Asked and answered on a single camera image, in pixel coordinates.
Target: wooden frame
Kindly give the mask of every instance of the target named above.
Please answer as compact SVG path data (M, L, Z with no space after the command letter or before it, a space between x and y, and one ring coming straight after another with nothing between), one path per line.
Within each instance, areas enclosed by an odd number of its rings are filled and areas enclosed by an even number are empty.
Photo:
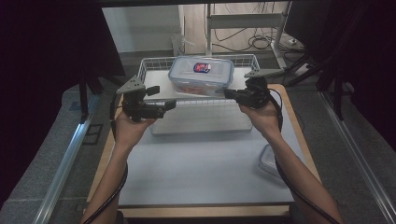
M279 84L270 84L269 88L280 93L290 122L295 131L301 151L303 152L306 166L320 181L317 168L312 160L308 145L305 142L298 120L294 114L290 99L285 88ZM102 158L99 162L95 178L92 182L88 202L91 200L102 175L106 169L111 151L114 147L113 133L110 131L107 137ZM288 216L289 207L287 205L271 205L271 206L219 206L219 207L167 207L167 208L127 208L120 209L125 217L262 217L262 216Z

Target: white wall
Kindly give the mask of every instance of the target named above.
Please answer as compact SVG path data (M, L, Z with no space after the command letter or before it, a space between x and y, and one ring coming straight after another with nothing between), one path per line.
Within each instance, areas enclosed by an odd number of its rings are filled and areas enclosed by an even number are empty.
M179 6L103 8L118 52L172 49L180 34Z

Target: human arm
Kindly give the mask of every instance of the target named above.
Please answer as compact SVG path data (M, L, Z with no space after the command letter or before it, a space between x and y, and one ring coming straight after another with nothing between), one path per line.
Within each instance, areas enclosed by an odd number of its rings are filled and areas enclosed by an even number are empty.
M240 105L240 109L249 116L255 128L267 139L279 166L294 188L339 223L343 223L335 200L283 139L277 126L274 105L270 102L260 109L251 109ZM309 223L330 223L294 193L292 196Z
M102 179L92 196L90 203L80 221L84 223L119 186L126 167L128 156L139 142L147 127L155 119L145 119L135 123L121 112L116 120L116 144ZM119 195L92 223L114 223L119 205Z

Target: black curtain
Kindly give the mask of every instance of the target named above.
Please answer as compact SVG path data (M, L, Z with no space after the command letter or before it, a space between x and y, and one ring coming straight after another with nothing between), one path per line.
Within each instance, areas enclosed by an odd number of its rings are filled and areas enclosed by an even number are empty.
M102 9L29 1L0 6L3 203L81 76L124 76Z
M395 1L371 1L341 62L352 102L396 150Z

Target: clear plastic box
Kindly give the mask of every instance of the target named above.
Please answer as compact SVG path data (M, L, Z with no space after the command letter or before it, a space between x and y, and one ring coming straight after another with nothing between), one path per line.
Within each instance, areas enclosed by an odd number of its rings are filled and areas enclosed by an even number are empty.
M219 96L233 82L233 62L180 56L175 58L168 76L177 92Z
M273 175L274 177L282 180L279 172L276 169L275 154L272 147L267 144L260 155L258 166L261 170Z

